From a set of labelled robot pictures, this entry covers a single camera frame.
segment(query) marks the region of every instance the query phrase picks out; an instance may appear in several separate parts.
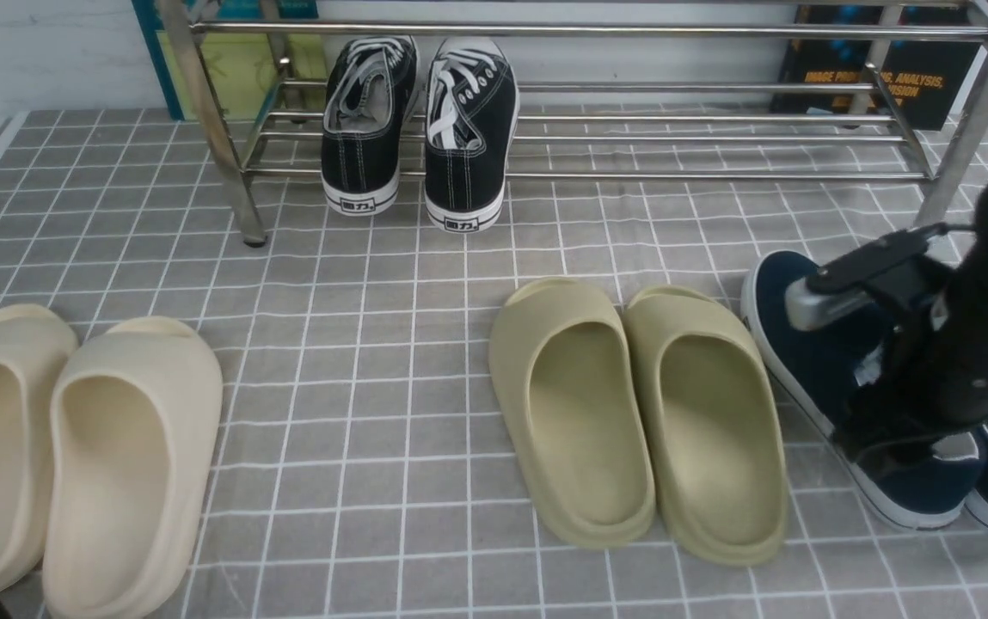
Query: rack bar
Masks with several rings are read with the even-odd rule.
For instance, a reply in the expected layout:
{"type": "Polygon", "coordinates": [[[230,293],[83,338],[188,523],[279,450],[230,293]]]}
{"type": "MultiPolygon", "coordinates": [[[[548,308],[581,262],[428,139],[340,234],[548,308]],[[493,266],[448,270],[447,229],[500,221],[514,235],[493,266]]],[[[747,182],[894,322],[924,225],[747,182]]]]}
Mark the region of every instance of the rack bar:
{"type": "Polygon", "coordinates": [[[968,19],[973,24],[988,28],[988,3],[986,0],[972,0],[968,4],[968,19]]]}
{"type": "MultiPolygon", "coordinates": [[[[887,27],[887,25],[899,23],[899,19],[902,19],[902,16],[902,5],[884,7],[880,13],[880,25],[887,27]]],[[[868,57],[864,59],[864,65],[874,66],[875,74],[879,74],[880,71],[883,70],[884,60],[887,60],[887,52],[890,51],[890,40],[874,40],[871,46],[868,46],[868,57]]],[[[849,105],[849,113],[866,113],[868,111],[868,106],[871,106],[871,103],[872,97],[868,93],[858,93],[853,95],[852,103],[849,105]]]]}
{"type": "Polygon", "coordinates": [[[910,130],[910,125],[906,122],[903,109],[899,106],[899,102],[895,101],[895,95],[891,93],[891,87],[887,86],[887,82],[883,81],[883,76],[880,75],[879,68],[876,68],[872,63],[866,63],[862,74],[867,79],[870,79],[875,87],[878,88],[880,98],[883,99],[883,105],[886,105],[887,109],[891,110],[891,117],[895,118],[894,125],[891,125],[891,131],[903,138],[903,144],[899,147],[899,151],[903,153],[903,158],[906,159],[906,165],[909,165],[910,169],[914,169],[914,171],[925,174],[927,181],[933,180],[933,169],[930,168],[929,158],[925,156],[925,149],[922,148],[921,142],[917,141],[917,134],[910,130]]]}
{"type": "MultiPolygon", "coordinates": [[[[277,120],[321,120],[320,111],[273,110],[269,118],[277,120]]],[[[423,113],[414,114],[414,120],[424,120],[423,113]]],[[[582,114],[529,114],[522,113],[517,122],[609,122],[626,125],[628,122],[737,122],[741,125],[891,125],[889,114],[807,114],[807,113],[582,113],[582,114]]]]}
{"type": "Polygon", "coordinates": [[[915,226],[925,226],[941,222],[945,218],[953,196],[959,191],[960,180],[972,164],[972,158],[979,148],[982,137],[988,128],[988,47],[986,58],[979,67],[979,74],[964,102],[964,113],[953,133],[953,138],[937,166],[934,180],[922,187],[925,199],[918,209],[915,226]]]}
{"type": "Polygon", "coordinates": [[[166,28],[169,43],[176,65],[184,76],[187,92],[195,105],[195,116],[203,128],[207,145],[211,148],[218,176],[230,196],[230,206],[234,209],[234,220],[242,232],[242,239],[250,247],[262,247],[268,240],[261,214],[253,203],[249,191],[250,179],[242,174],[237,148],[230,137],[230,127],[226,125],[222,107],[218,105],[211,73],[203,59],[203,52],[196,46],[191,28],[187,23],[187,12],[183,0],[158,0],[161,22],[166,28]]]}
{"type": "MultiPolygon", "coordinates": [[[[289,88],[325,88],[324,79],[286,79],[289,88]]],[[[590,82],[518,83],[521,93],[765,93],[847,95],[874,93],[871,83],[590,82]]]]}
{"type": "Polygon", "coordinates": [[[988,28],[980,25],[658,25],[658,24],[531,24],[531,23],[441,23],[441,22],[346,22],[309,20],[222,20],[199,21],[199,33],[242,32],[268,34],[353,34],[414,36],[728,36],[728,38],[772,38],[807,40],[961,40],[982,43],[988,28]]]}
{"type": "MultiPolygon", "coordinates": [[[[289,168],[289,166],[251,166],[246,174],[254,176],[312,177],[321,175],[320,169],[289,168]]],[[[401,172],[410,179],[424,179],[421,169],[404,169],[401,172]]],[[[650,183],[650,181],[811,181],[812,183],[917,183],[925,180],[921,172],[805,172],[805,171],[736,171],[736,169],[709,169],[699,172],[509,172],[509,181],[624,181],[624,183],[650,183]]]]}
{"type": "MultiPolygon", "coordinates": [[[[268,140],[320,140],[321,131],[261,131],[261,138],[268,140]]],[[[404,142],[423,142],[423,133],[403,133],[404,142]]],[[[764,144],[788,146],[894,146],[906,144],[902,136],[718,136],[718,134],[643,134],[634,133],[596,134],[596,136],[517,136],[514,144],[764,144]]]]}
{"type": "Polygon", "coordinates": [[[267,133],[270,131],[276,121],[268,118],[268,110],[276,107],[276,102],[279,100],[280,91],[282,90],[282,82],[277,78],[276,83],[269,88],[268,93],[265,94],[265,102],[261,106],[261,110],[257,113],[257,119],[253,122],[253,128],[249,129],[249,138],[245,141],[245,154],[242,156],[241,168],[248,168],[251,163],[256,162],[261,158],[262,151],[268,144],[267,133]]]}
{"type": "MultiPolygon", "coordinates": [[[[280,5],[277,0],[257,0],[261,7],[261,16],[266,20],[280,19],[280,5]]],[[[291,56],[291,41],[288,35],[282,32],[272,32],[268,35],[268,50],[273,55],[273,66],[276,67],[276,75],[280,79],[294,78],[293,57],[291,56]]],[[[306,101],[302,93],[293,90],[285,90],[284,103],[290,109],[306,107],[306,101]]]]}

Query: white shoelace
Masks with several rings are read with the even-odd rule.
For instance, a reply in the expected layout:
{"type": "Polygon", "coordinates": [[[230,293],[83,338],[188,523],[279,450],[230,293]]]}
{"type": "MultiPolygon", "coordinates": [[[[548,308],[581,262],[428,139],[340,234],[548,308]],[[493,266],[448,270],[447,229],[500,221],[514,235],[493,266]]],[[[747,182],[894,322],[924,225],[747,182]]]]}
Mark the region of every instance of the white shoelace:
{"type": "Polygon", "coordinates": [[[339,107],[341,114],[344,116],[363,116],[369,91],[364,90],[359,105],[355,108],[349,108],[348,94],[351,93],[353,87],[364,86],[368,79],[389,70],[389,67],[399,62],[404,52],[406,51],[402,47],[402,42],[399,39],[390,38],[390,36],[369,36],[367,39],[355,40],[352,47],[348,48],[348,66],[345,67],[344,78],[337,85],[337,93],[340,97],[340,105],[337,107],[339,107]],[[377,62],[376,54],[366,56],[365,52],[382,52],[387,60],[387,66],[377,62]],[[356,66],[358,62],[363,62],[363,64],[356,66]]]}
{"type": "Polygon", "coordinates": [[[436,60],[432,70],[435,83],[428,107],[428,118],[431,121],[428,123],[428,138],[433,144],[446,150],[477,148],[477,138],[462,145],[456,141],[455,124],[459,121],[459,110],[451,92],[455,89],[456,76],[459,75],[469,87],[459,91],[456,97],[461,105],[471,101],[494,78],[494,70],[497,70],[494,59],[474,50],[446,52],[442,59],[436,60]],[[436,113],[435,118],[432,116],[433,111],[436,113]]]}

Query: metal shoe rack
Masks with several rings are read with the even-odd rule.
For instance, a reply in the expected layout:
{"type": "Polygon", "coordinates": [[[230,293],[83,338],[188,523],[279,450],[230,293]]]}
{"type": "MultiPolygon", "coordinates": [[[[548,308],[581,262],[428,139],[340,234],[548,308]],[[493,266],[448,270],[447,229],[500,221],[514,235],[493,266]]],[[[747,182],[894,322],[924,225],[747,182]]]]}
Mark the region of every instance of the metal shoe rack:
{"type": "MultiPolygon", "coordinates": [[[[866,68],[859,83],[521,83],[521,93],[820,93],[852,95],[850,113],[835,116],[808,114],[741,113],[593,113],[593,114],[521,114],[520,122],[549,123],[742,123],[742,125],[780,126],[878,126],[879,134],[750,134],[750,136],[717,136],[717,134],[654,134],[634,136],[517,136],[516,142],[532,144],[758,144],[758,145],[887,145],[899,149],[909,165],[905,172],[807,172],[807,171],[693,171],[674,169],[665,173],[642,172],[513,172],[509,180],[529,181],[811,181],[812,183],[906,183],[918,184],[925,199],[917,215],[918,224],[937,222],[944,217],[957,191],[960,180],[978,148],[988,126],[988,3],[985,0],[819,0],[818,4],[868,4],[884,7],[879,25],[717,25],[717,24],[573,24],[573,23],[426,23],[379,21],[304,21],[281,19],[277,0],[259,0],[260,20],[223,21],[208,19],[217,15],[221,0],[198,0],[195,7],[186,7],[184,0],[158,0],[176,63],[186,78],[196,116],[202,123],[207,143],[211,146],[218,172],[222,176],[230,206],[234,209],[242,238],[251,247],[262,247],[267,232],[253,201],[251,183],[257,176],[300,177],[317,179],[317,169],[298,166],[261,164],[261,154],[270,141],[318,140],[320,131],[312,130],[322,117],[318,111],[305,109],[304,93],[310,88],[324,88],[325,82],[301,79],[294,73],[288,46],[288,35],[296,33],[320,35],[384,35],[415,36],[599,36],[599,38],[774,38],[801,40],[871,40],[866,68]],[[949,27],[919,27],[899,25],[903,5],[918,7],[966,8],[970,21],[949,27]],[[223,118],[215,90],[208,74],[202,52],[203,39],[213,32],[262,33],[268,35],[269,46],[276,64],[277,81],[263,103],[261,113],[249,134],[243,153],[238,154],[230,129],[223,118]],[[979,43],[986,55],[984,63],[967,97],[945,156],[937,169],[931,169],[914,131],[907,125],[902,110],[896,105],[891,90],[880,75],[880,68],[892,40],[957,40],[979,43]],[[866,113],[875,101],[879,113],[866,113]],[[288,122],[303,122],[290,125],[288,122]]],[[[789,3],[788,0],[714,0],[714,4],[789,3]]],[[[409,133],[407,140],[421,140],[419,133],[409,133]]],[[[419,169],[404,169],[404,176],[420,177],[419,169]]]]}

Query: floor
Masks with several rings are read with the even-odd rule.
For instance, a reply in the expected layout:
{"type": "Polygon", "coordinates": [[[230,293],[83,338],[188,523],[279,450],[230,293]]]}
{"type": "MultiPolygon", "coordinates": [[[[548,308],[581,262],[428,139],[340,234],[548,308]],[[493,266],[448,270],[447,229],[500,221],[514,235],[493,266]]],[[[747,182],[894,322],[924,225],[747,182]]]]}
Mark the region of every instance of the floor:
{"type": "MultiPolygon", "coordinates": [[[[925,134],[930,154],[949,136],[925,134]]],[[[794,509],[775,561],[714,567],[661,524],[625,549],[568,548],[537,523],[487,373],[494,312],[528,279],[571,274],[616,303],[670,282],[734,307],[759,254],[834,258],[907,226],[917,189],[514,183],[497,226],[463,238],[427,223],[418,184],[367,220],[328,211],[314,184],[262,181],[274,232],[253,250],[206,158],[199,128],[160,110],[41,111],[0,163],[0,306],[49,305],[83,337],[179,317],[221,359],[227,410],[199,545],[155,616],[988,619],[988,536],[967,521],[917,536],[874,520],[785,400],[794,509]]],[[[511,157],[514,169],[678,163],[903,165],[889,149],[521,145],[511,157]]],[[[988,136],[951,218],[968,217],[986,181],[988,136]]],[[[935,252],[968,247],[958,236],[935,252]]],[[[14,616],[46,615],[39,587],[36,574],[3,594],[14,616]]]]}

